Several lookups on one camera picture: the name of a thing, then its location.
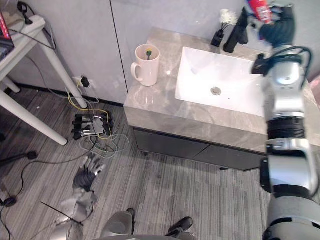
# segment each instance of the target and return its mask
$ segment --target white sink basin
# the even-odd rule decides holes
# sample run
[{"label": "white sink basin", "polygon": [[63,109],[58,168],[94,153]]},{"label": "white sink basin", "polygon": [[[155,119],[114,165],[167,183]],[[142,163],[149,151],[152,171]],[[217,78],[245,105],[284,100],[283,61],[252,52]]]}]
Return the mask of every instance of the white sink basin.
[{"label": "white sink basin", "polygon": [[252,65],[249,60],[184,47],[175,98],[263,117],[263,77],[250,74]]}]

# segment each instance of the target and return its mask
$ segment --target black shoe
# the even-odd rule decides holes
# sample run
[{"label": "black shoe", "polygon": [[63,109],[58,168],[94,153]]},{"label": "black shoe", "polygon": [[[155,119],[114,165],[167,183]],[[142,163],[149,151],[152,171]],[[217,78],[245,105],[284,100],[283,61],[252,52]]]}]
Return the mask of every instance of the black shoe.
[{"label": "black shoe", "polygon": [[131,213],[131,215],[132,215],[132,220],[135,220],[136,211],[135,211],[133,208],[128,208],[128,209],[126,210],[126,212]]},{"label": "black shoe", "polygon": [[176,224],[172,225],[169,228],[168,233],[171,233],[172,231],[174,231],[175,229],[178,229],[178,228],[182,228],[182,230],[185,232],[189,228],[191,228],[191,226],[193,224],[194,224],[193,219],[189,216],[186,216],[186,217],[182,218],[180,221],[178,221]]}]

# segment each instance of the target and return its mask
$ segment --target mug handle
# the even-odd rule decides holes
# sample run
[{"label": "mug handle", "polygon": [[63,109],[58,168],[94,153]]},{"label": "mug handle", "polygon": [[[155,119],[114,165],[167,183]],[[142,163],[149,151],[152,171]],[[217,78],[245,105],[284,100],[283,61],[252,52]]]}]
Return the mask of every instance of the mug handle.
[{"label": "mug handle", "polygon": [[131,65],[131,75],[132,77],[134,77],[135,80],[137,80],[138,82],[141,82],[143,79],[141,77],[137,77],[136,76],[136,68],[139,67],[141,68],[137,63],[132,63]]}]

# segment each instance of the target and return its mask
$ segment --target sink drain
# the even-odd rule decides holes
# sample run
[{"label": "sink drain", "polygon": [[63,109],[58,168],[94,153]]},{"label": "sink drain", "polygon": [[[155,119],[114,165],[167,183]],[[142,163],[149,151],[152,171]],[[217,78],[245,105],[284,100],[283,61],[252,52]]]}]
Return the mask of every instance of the sink drain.
[{"label": "sink drain", "polygon": [[214,87],[211,88],[211,93],[213,95],[219,96],[221,94],[221,89],[216,87],[216,86],[214,86]]}]

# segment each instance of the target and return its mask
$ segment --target toothbrush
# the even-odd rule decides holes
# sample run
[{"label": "toothbrush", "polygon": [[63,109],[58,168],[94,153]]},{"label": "toothbrush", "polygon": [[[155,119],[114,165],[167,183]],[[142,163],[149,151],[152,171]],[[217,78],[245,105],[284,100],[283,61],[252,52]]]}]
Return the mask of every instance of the toothbrush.
[{"label": "toothbrush", "polygon": [[152,54],[151,48],[147,48],[146,49],[146,55],[148,56],[148,58],[147,58],[148,61],[150,60],[151,54]]}]

